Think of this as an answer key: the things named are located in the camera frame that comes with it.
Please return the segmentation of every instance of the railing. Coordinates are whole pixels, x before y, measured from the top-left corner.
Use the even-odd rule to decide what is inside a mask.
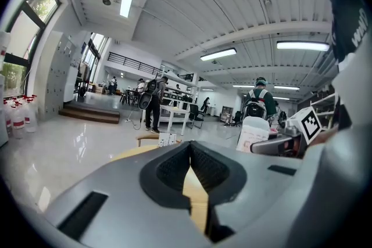
[[[110,52],[109,54],[108,61],[131,67],[133,69],[141,70],[149,74],[157,74],[159,71],[161,71],[161,69],[157,69],[156,67],[148,65],[146,63],[142,63],[137,60],[130,59],[128,57],[124,57],[112,52]]]

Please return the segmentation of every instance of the pants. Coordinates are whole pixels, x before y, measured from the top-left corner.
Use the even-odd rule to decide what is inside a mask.
[[[151,126],[151,111],[153,113],[152,128],[156,130],[158,128],[159,116],[160,116],[160,100],[158,96],[153,95],[149,106],[146,109],[146,127]]]

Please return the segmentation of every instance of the white shirt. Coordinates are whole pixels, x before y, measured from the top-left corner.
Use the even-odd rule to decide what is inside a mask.
[[[138,86],[137,86],[137,91],[139,93],[142,93],[144,91],[144,89],[145,89],[145,83],[144,82],[139,83]]]

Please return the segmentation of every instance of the white backpack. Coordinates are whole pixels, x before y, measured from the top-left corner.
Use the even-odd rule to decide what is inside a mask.
[[[267,112],[265,102],[260,99],[263,99],[267,92],[268,91],[266,89],[262,89],[260,95],[258,96],[258,98],[256,98],[254,89],[249,91],[249,96],[251,98],[244,106],[244,118],[246,116],[252,116],[263,118],[266,120]]]

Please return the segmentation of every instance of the helmet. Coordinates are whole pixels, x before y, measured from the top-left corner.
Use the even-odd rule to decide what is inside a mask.
[[[263,84],[266,86],[268,83],[269,82],[267,82],[264,77],[259,77],[256,79],[255,85],[257,86],[258,84]]]

